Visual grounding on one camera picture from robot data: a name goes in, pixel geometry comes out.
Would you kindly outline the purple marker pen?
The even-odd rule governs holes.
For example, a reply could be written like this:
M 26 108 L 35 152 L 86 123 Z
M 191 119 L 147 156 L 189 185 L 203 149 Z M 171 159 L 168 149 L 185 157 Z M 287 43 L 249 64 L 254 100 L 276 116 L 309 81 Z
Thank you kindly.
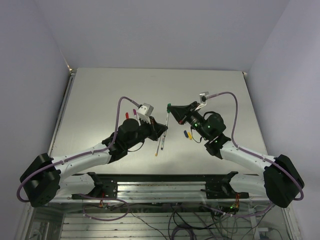
M 139 121 L 138 116 L 137 116 L 136 109 L 133 109 L 132 111 L 133 111 L 133 116 L 134 116 L 134 118 L 135 118 L 137 121 Z

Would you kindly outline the yellow marker pen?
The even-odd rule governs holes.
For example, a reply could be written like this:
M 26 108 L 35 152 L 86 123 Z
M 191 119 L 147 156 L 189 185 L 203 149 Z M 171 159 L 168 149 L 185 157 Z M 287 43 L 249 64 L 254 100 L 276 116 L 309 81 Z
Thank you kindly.
M 157 157 L 158 154 L 159 154 L 159 149 L 160 149 L 161 141 L 162 141 L 162 137 L 160 136 L 159 139 L 158 139 L 158 141 L 157 141 L 157 146 L 156 146 L 156 151 L 155 151 L 155 157 Z

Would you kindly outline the blue marker pen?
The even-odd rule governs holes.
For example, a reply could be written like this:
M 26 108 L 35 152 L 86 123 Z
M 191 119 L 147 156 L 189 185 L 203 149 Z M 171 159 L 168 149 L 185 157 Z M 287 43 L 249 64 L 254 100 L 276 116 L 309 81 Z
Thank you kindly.
M 166 135 L 167 135 L 167 131 L 164 132 L 163 137 L 162 137 L 162 140 L 161 140 L 161 147 L 160 147 L 161 150 L 164 149 L 165 140 L 166 140 Z

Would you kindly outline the green marker pen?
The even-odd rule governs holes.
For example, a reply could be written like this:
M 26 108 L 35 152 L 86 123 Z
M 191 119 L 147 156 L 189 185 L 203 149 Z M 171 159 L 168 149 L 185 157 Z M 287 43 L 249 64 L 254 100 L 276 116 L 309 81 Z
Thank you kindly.
M 170 119 L 170 112 L 167 112 L 167 108 L 166 108 L 166 120 L 165 120 L 165 126 L 168 129 L 168 125 L 169 125 L 169 119 Z

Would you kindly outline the green pen cap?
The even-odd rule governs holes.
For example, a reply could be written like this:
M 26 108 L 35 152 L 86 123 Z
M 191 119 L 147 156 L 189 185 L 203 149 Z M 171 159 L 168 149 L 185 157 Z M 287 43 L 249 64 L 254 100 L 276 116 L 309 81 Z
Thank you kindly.
M 170 112 L 170 107 L 171 107 L 171 103 L 168 103 L 168 104 L 167 104 L 167 112 L 168 112 L 168 113 Z

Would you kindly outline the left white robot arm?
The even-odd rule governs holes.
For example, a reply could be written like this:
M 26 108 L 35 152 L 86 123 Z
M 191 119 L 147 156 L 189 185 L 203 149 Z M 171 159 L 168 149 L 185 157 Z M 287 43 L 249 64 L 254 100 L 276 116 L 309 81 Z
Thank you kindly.
M 128 154 L 129 149 L 146 139 L 156 142 L 168 127 L 158 123 L 153 117 L 149 119 L 150 122 L 126 119 L 110 137 L 75 155 L 38 155 L 19 179 L 18 190 L 25 191 L 25 202 L 34 208 L 41 207 L 55 198 L 68 177 L 92 167 L 118 161 Z

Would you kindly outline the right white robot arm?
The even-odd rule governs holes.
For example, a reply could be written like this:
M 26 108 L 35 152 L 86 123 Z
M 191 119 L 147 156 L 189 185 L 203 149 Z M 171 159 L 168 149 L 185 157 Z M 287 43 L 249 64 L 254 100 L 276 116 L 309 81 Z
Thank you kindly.
M 280 208 L 287 208 L 305 184 L 291 159 L 286 155 L 278 157 L 253 152 L 236 146 L 234 140 L 224 135 L 226 125 L 221 115 L 208 111 L 208 117 L 199 113 L 200 104 L 196 101 L 189 105 L 168 105 L 179 125 L 188 123 L 204 140 L 207 152 L 222 160 L 231 161 L 253 171 L 254 175 L 238 172 L 230 173 L 220 186 L 221 194 L 226 198 L 237 192 L 247 192 L 267 196 Z

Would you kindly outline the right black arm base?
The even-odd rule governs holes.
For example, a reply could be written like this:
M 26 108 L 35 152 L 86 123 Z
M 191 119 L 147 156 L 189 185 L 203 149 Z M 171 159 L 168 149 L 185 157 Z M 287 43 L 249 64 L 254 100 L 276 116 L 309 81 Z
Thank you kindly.
M 206 194 L 207 199 L 236 199 L 236 197 L 248 199 L 250 196 L 248 192 L 236 192 L 230 185 L 232 177 L 237 174 L 237 171 L 231 171 L 228 174 L 210 176 L 200 191 Z

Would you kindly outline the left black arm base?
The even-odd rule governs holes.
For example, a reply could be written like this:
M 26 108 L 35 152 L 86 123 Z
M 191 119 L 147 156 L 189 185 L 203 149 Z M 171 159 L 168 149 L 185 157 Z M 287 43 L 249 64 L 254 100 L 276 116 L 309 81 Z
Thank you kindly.
M 118 185 L 115 174 L 96 172 L 77 173 L 70 178 L 75 182 L 76 190 L 72 190 L 73 200 L 115 199 Z

